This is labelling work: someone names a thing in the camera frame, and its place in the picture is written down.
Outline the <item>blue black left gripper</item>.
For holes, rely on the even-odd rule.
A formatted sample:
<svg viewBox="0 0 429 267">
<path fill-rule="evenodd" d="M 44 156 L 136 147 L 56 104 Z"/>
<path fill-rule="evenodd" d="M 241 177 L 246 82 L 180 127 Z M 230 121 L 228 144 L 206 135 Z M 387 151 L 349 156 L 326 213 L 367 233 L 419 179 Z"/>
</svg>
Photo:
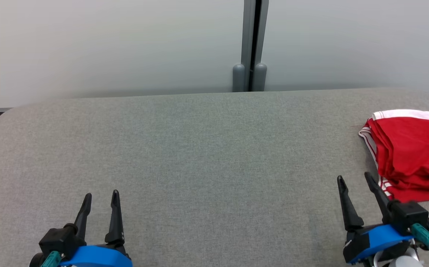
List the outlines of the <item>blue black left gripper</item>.
<svg viewBox="0 0 429 267">
<path fill-rule="evenodd" d="M 87 217 L 91 211 L 92 194 L 87 193 L 74 224 L 76 237 L 85 240 Z M 106 244 L 78 246 L 69 260 L 62 260 L 59 267 L 133 267 L 133 261 L 124 247 L 124 228 L 120 193 L 114 190 L 111 199 L 111 218 Z"/>
</svg>

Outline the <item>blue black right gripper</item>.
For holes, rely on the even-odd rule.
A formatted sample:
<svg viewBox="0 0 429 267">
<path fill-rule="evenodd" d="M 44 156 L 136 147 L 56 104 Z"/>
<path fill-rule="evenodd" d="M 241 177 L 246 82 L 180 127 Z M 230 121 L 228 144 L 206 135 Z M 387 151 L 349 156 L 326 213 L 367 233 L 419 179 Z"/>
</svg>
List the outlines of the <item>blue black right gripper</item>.
<svg viewBox="0 0 429 267">
<path fill-rule="evenodd" d="M 352 204 L 343 176 L 339 175 L 337 186 L 340 206 L 344 227 L 348 232 L 343 247 L 345 262 L 348 265 L 423 265 L 418 249 L 429 251 L 429 218 L 426 227 L 414 224 L 410 235 L 400 235 L 389 224 L 389 198 L 370 172 L 364 172 L 364 178 L 376 198 L 382 213 L 382 223 L 387 225 L 362 229 L 364 221 Z"/>
</svg>

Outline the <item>red Bulls 23 jersey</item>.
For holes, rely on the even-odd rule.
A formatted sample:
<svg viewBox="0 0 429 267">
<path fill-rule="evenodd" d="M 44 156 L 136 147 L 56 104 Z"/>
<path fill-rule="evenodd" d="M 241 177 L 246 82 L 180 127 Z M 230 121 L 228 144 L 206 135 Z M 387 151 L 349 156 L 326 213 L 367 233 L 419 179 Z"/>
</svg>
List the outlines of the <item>red Bulls 23 jersey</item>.
<svg viewBox="0 0 429 267">
<path fill-rule="evenodd" d="M 391 179 L 381 176 L 378 171 L 378 163 L 376 160 L 377 147 L 373 139 L 373 133 L 370 129 L 369 123 L 366 123 L 362 127 L 359 131 L 359 135 L 364 139 L 366 146 L 372 154 L 379 176 L 379 186 L 381 186 L 389 199 L 401 202 L 429 201 L 429 177 L 419 177 L 414 175 L 403 179 Z"/>
</svg>

